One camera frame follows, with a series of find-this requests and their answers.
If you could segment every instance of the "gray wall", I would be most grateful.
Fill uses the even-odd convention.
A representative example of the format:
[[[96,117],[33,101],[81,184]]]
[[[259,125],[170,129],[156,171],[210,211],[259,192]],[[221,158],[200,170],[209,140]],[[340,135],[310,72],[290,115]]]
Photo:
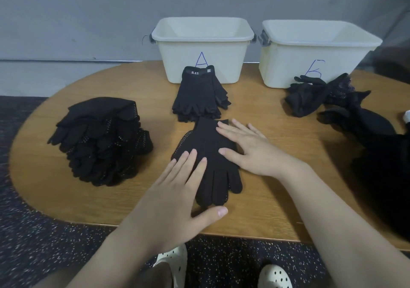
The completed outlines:
[[[345,20],[383,38],[398,15],[409,6],[409,1],[0,0],[0,58],[160,59],[155,45],[146,37],[143,45],[141,41],[159,19],[168,16],[243,17],[257,33],[261,31],[262,21],[267,19]],[[393,34],[386,45],[410,38],[409,30],[393,31]],[[245,61],[259,61],[259,48],[258,43],[250,45]],[[63,70],[83,68],[72,66]],[[33,88],[35,84],[38,95],[46,84],[53,82],[55,91],[81,74],[65,76],[63,84],[54,74],[47,73],[48,68],[37,67],[38,78],[28,81],[26,75],[31,69],[32,66],[16,69],[16,66],[0,63],[0,94],[14,91],[18,95],[29,95],[30,90],[25,87]],[[44,93],[50,95],[51,92],[47,89]]]

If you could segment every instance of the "oval wooden table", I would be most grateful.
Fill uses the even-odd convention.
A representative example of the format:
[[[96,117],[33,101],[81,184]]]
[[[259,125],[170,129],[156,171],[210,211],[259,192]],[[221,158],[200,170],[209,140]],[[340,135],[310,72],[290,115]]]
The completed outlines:
[[[357,90],[372,90],[362,106],[389,119],[404,131],[401,116],[410,109],[410,86],[364,71],[352,73]],[[356,182],[349,164],[361,147],[315,114],[289,115],[285,90],[270,89],[258,64],[244,64],[236,84],[224,85],[232,105],[222,119],[251,122],[272,142],[309,163],[319,176],[357,213],[399,249],[410,244],[393,233]],[[161,174],[182,136],[193,127],[171,112],[178,85],[167,81],[161,61],[123,64],[102,70],[59,91],[41,104],[18,132],[10,155],[10,174],[21,197],[40,212],[64,221],[118,225]],[[114,187],[94,187],[74,178],[65,155],[47,145],[67,107],[99,96],[135,100],[141,124],[150,131],[154,150],[142,157],[139,173]],[[241,170],[243,192],[230,194],[228,216],[204,233],[261,239],[309,241],[309,235],[287,192],[274,179]]]

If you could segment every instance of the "right hand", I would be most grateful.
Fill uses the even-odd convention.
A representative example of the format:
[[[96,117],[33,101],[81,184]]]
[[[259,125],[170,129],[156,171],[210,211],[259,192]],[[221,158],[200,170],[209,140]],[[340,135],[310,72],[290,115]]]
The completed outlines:
[[[217,131],[239,144],[244,155],[228,148],[219,149],[219,153],[239,167],[257,175],[271,176],[281,180],[294,171],[295,166],[303,164],[302,161],[272,145],[251,124],[246,127],[235,119],[232,123],[236,127],[218,122]]]

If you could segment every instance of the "finger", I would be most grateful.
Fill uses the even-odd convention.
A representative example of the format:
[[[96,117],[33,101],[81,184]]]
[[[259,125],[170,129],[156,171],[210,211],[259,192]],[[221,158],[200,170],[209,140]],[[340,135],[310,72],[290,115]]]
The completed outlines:
[[[231,125],[227,125],[227,124],[225,124],[223,122],[220,122],[220,121],[218,122],[218,126],[222,129],[225,129],[225,130],[228,130],[228,131],[233,131],[233,132],[238,133],[238,134],[243,134],[243,135],[246,134],[246,132],[244,132],[244,131],[236,128],[236,127],[233,127]]]
[[[156,182],[154,182],[152,185],[156,186],[157,184],[163,182],[165,178],[169,175],[169,173],[172,171],[176,163],[177,160],[172,159],[171,162],[168,163],[167,167],[165,167],[165,170],[162,172],[161,176],[159,176]]]
[[[205,210],[200,215],[192,218],[192,227],[195,235],[200,233],[207,226],[215,223],[228,213],[228,208],[216,206]]]
[[[192,149],[187,160],[185,161],[184,165],[181,167],[181,170],[176,175],[173,181],[175,184],[181,184],[183,186],[185,185],[189,175],[191,174],[192,168],[195,164],[196,156],[197,156],[197,151],[195,149]]]
[[[178,175],[179,171],[184,165],[185,161],[187,160],[188,156],[189,156],[188,151],[184,151],[184,153],[182,153],[181,157],[177,161],[177,164],[175,164],[172,171],[169,173],[169,175],[165,178],[163,182],[169,183],[174,180],[174,178]]]
[[[217,127],[217,132],[235,143],[238,142],[239,137],[242,135],[242,134],[235,133],[233,131],[229,131],[229,130],[226,130],[220,127]]]
[[[239,128],[240,130],[242,130],[242,131],[244,131],[244,132],[246,132],[246,133],[252,134],[252,135],[256,135],[255,132],[253,132],[251,129],[249,129],[248,127],[246,127],[245,125],[243,125],[241,122],[239,122],[239,121],[237,121],[237,120],[235,120],[235,119],[232,119],[232,123],[233,123],[237,128]]]
[[[242,167],[243,161],[245,159],[245,156],[242,154],[239,154],[238,152],[228,149],[228,148],[221,148],[218,150],[219,154],[223,155],[228,161],[231,161],[235,163],[236,165],[239,165]]]
[[[266,136],[264,134],[262,134],[260,132],[260,130],[258,130],[257,128],[255,128],[252,124],[248,124],[248,127],[251,131],[253,131],[254,133],[256,133],[258,136],[262,137],[262,138],[266,138]]]
[[[202,160],[199,162],[198,166],[195,168],[195,170],[192,172],[192,175],[189,177],[186,187],[191,189],[193,192],[193,195],[195,196],[196,192],[198,191],[199,184],[201,183],[202,177],[204,175],[204,172],[206,170],[207,166],[207,159],[206,157],[202,158]]]

